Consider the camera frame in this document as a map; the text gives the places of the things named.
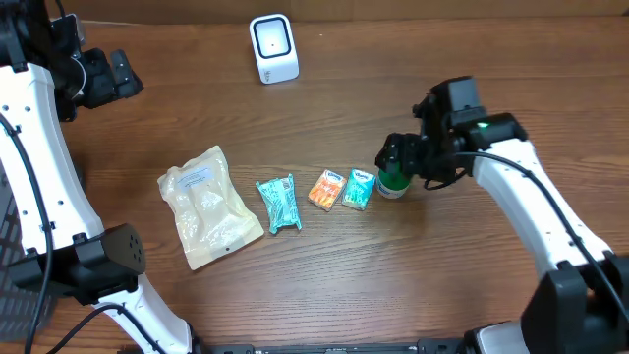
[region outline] food package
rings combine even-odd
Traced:
[[[293,174],[286,178],[276,178],[265,183],[256,182],[257,189],[268,211],[269,231],[274,235],[280,227],[297,225],[302,229],[302,220],[295,201]]]
[[[175,214],[179,239],[192,270],[235,252],[264,234],[231,180],[220,147],[183,167],[171,167],[157,180]]]
[[[314,184],[311,192],[308,193],[308,200],[325,211],[330,211],[343,192],[345,182],[345,177],[325,170]]]
[[[343,206],[365,210],[372,195],[374,183],[375,176],[365,171],[353,169],[343,195]]]

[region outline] cable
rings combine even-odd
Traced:
[[[594,257],[592,257],[592,254],[590,254],[588,249],[585,247],[585,245],[581,241],[581,237],[579,237],[577,233],[574,231],[574,229],[572,228],[572,225],[570,225],[570,222],[568,221],[568,218],[563,213],[563,210],[561,210],[561,207],[559,207],[559,204],[557,203],[557,201],[552,197],[552,194],[550,193],[550,191],[546,188],[546,186],[542,183],[542,181],[540,181],[540,179],[536,177],[536,175],[532,171],[524,168],[523,166],[521,166],[520,164],[514,161],[511,161],[510,159],[507,159],[498,155],[494,155],[492,153],[487,153],[487,152],[480,152],[480,151],[456,152],[454,153],[454,156],[474,156],[474,157],[489,158],[489,159],[501,162],[509,167],[512,167],[518,170],[519,172],[522,172],[522,174],[528,177],[540,189],[542,194],[546,197],[546,199],[548,200],[548,203],[550,204],[554,212],[559,217],[559,220],[561,221],[563,226],[566,228],[566,232],[568,233],[568,235],[570,236],[574,244],[577,246],[579,251],[586,258],[588,263],[590,263],[590,265],[592,266],[592,269],[595,271],[595,274],[600,278],[600,280],[602,281],[602,284],[604,285],[604,288],[609,293],[609,296],[611,296],[611,299],[613,300],[614,304],[618,308],[618,311],[624,317],[625,322],[629,324],[629,315],[627,315],[627,311],[625,310],[625,306],[622,303],[620,296],[618,296],[618,293],[613,288],[613,285],[611,284],[611,282],[609,281],[605,273],[600,268],[597,260],[595,260]]]
[[[62,18],[66,17],[66,10],[63,8],[61,0],[55,0],[55,3],[57,3],[57,7],[59,8],[59,15],[61,15]]]
[[[22,145],[22,142],[18,137],[19,132],[13,129],[11,123],[9,123],[7,118],[2,114],[0,114],[0,124],[2,124],[4,129],[7,131],[9,137],[11,137],[13,144],[16,146],[18,154],[22,159],[24,168],[27,171],[27,175],[30,180],[30,186],[32,187],[32,193],[35,197],[35,203],[37,204],[37,209],[39,210],[39,217],[41,218],[41,228],[43,229],[43,233],[46,238],[46,253],[48,254],[46,257],[46,269],[43,272],[41,290],[39,291],[39,296],[37,296],[37,302],[35,304],[35,308],[33,309],[32,323],[30,324],[29,334],[27,335],[27,342],[24,347],[24,352],[26,354],[29,354],[32,348],[32,343],[34,341],[35,332],[37,331],[37,326],[39,325],[39,317],[41,316],[43,303],[46,300],[46,291],[48,290],[50,274],[52,273],[52,251],[54,249],[52,245],[52,229],[50,228],[50,220],[48,219],[46,206],[43,203],[41,190],[39,189],[39,184],[37,183],[37,177],[35,176],[35,172],[32,169],[32,165],[30,164],[30,159],[27,155],[27,151],[24,149],[24,146]]]
[[[138,320],[136,320],[136,318],[133,315],[131,315],[129,310],[125,309],[124,306],[118,305],[118,304],[105,305],[89,313],[89,315],[87,315],[81,322],[79,322],[79,324],[75,325],[75,327],[72,328],[72,330],[69,331],[68,334],[66,334],[66,336],[64,336],[63,339],[61,339],[61,341],[57,343],[57,345],[54,346],[54,348],[50,349],[48,354],[57,353],[59,350],[61,350],[61,348],[64,347],[64,345],[68,344],[70,339],[72,339],[72,337],[74,337],[75,334],[79,332],[79,330],[81,330],[85,325],[87,325],[87,323],[91,321],[91,319],[95,318],[96,316],[98,316],[99,314],[107,310],[118,310],[119,315],[124,314],[127,317],[127,319],[129,319],[129,321],[131,321],[131,323],[134,324],[134,326],[138,329],[138,332],[144,337],[144,339],[146,339],[148,344],[152,346],[153,350],[156,350],[160,354],[166,354],[166,352],[154,340],[150,338],[148,333],[146,333],[146,330],[144,330],[144,328],[138,322]]]
[[[441,183],[440,185],[434,186],[434,187],[429,187],[429,183],[432,182],[431,179],[427,179],[426,181],[424,181],[424,189],[427,191],[436,191],[436,190],[440,190],[442,188],[448,187],[450,185],[455,184],[458,180],[460,180],[461,178],[465,177],[465,175],[468,172],[466,170],[463,170],[461,172],[459,172],[456,176],[454,176],[454,179],[452,181],[449,182],[445,182],[445,183]]]

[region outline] white pouch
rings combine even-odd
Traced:
[[[243,248],[264,234],[240,198],[219,146],[157,179],[175,213],[179,239],[192,270]]]

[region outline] light blue wrapper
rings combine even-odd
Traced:
[[[268,212],[269,231],[275,235],[280,227],[297,225],[302,229],[302,220],[295,201],[293,174],[286,178],[276,178],[265,183],[256,182]]]
[[[375,176],[365,171],[353,169],[345,187],[343,196],[343,206],[353,207],[358,210],[365,210],[367,202],[372,196]]]

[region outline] wooden tabletop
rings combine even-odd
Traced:
[[[414,341],[517,319],[537,285],[532,257],[491,197],[467,178],[366,211],[313,206],[323,169],[375,172],[392,132],[418,132],[411,106],[474,75],[493,113],[515,114],[546,172],[589,227],[629,253],[629,22],[624,18],[294,24],[301,75],[259,82],[248,27],[88,26],[89,45],[126,50],[145,90],[64,124],[106,227],[140,232],[148,277],[209,344]],[[219,145],[265,230],[256,181],[295,176],[304,228],[268,232],[191,271],[156,180]],[[43,352],[90,312],[60,301]],[[67,353],[130,338],[106,317]],[[0,350],[17,352],[19,343]]]

